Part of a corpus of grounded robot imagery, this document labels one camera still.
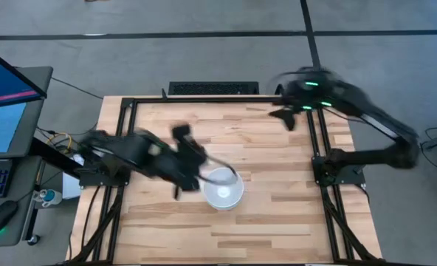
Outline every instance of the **monitor screen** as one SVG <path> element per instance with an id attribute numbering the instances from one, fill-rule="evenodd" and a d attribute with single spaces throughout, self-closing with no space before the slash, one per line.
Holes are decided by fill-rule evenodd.
<path id="1" fill-rule="evenodd" d="M 0 58 L 0 106 L 38 100 L 43 92 Z"/>

